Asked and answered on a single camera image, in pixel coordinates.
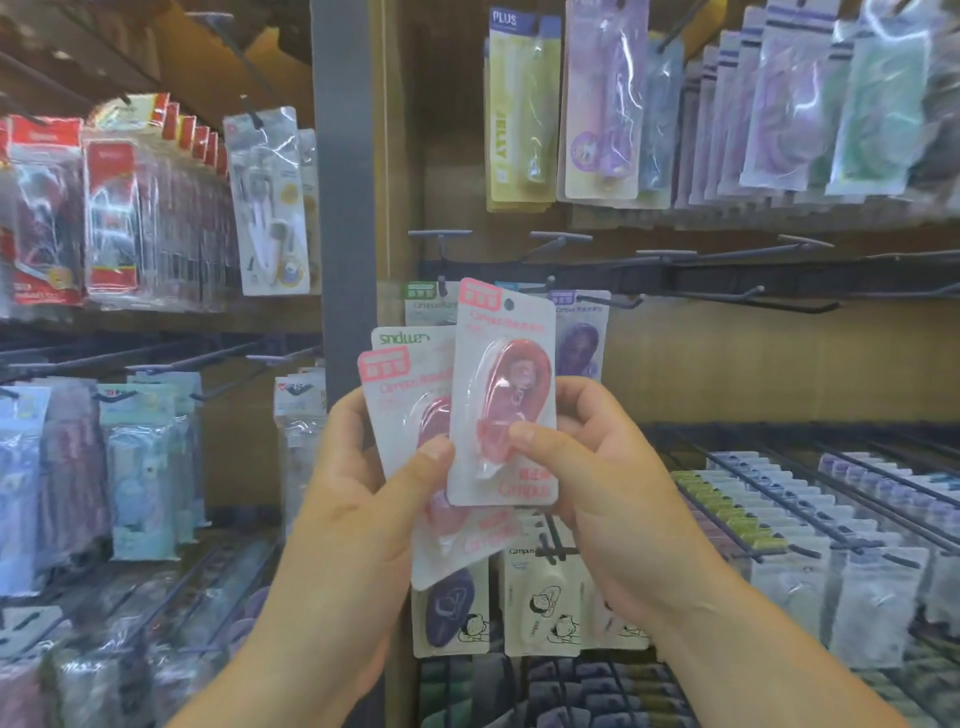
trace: pink label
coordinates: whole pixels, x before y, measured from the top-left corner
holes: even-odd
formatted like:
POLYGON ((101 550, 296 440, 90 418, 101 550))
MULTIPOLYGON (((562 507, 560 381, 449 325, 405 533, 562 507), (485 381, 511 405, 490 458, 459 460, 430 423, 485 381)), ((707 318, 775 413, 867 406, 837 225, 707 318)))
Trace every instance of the pink label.
POLYGON ((488 311, 499 311, 503 291, 495 285, 482 283, 479 280, 463 279, 460 283, 460 304, 471 305, 475 308, 486 308, 488 311))
POLYGON ((410 350, 406 347, 381 349, 360 354, 360 378, 364 383, 410 374, 410 350))

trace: purple correction tape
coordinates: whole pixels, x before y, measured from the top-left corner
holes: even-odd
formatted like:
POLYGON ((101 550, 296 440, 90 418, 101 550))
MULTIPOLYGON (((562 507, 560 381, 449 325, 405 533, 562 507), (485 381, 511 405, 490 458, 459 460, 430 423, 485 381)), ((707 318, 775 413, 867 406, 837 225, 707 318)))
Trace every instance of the purple correction tape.
POLYGON ((643 114, 642 68, 629 26, 608 22, 610 27, 603 31, 601 46, 607 65, 598 170, 601 177, 622 180, 636 175, 636 147, 643 114))
POLYGON ((600 346, 600 332, 590 324, 577 324, 557 345, 557 376, 599 374, 593 357, 600 346))
POLYGON ((760 169, 778 177, 794 174, 827 148, 817 61, 781 54, 766 83, 760 169))

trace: yellow package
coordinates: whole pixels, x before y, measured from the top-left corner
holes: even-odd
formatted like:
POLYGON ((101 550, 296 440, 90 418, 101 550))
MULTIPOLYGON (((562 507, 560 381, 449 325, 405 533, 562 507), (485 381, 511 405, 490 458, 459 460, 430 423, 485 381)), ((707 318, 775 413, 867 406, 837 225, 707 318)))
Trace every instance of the yellow package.
POLYGON ((495 206, 556 200, 560 32, 557 15, 490 11, 486 137, 495 206))

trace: hand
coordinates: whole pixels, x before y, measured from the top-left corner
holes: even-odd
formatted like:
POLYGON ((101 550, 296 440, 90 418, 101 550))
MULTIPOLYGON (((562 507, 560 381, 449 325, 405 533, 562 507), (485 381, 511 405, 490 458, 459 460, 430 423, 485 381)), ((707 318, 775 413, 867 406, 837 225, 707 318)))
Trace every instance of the hand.
POLYGON ((557 378, 558 430, 514 423, 511 443, 560 479, 557 513, 613 610, 656 638, 729 571, 653 448, 613 395, 557 378))
POLYGON ((414 522, 453 462, 452 443, 438 437, 384 483, 376 450, 362 451, 366 420, 361 390, 330 412, 270 598, 239 658, 275 675, 304 715, 322 711, 324 725, 340 725, 383 671, 410 591, 414 522))

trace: dark blue correction tape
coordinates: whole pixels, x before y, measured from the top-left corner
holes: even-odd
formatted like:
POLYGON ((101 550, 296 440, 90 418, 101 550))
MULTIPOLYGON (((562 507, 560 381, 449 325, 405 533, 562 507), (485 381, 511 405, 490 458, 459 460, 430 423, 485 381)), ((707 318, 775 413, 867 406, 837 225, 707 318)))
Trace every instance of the dark blue correction tape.
POLYGON ((426 640, 438 649, 446 647, 467 622, 475 596, 473 577, 466 569, 435 584, 426 602, 426 640))

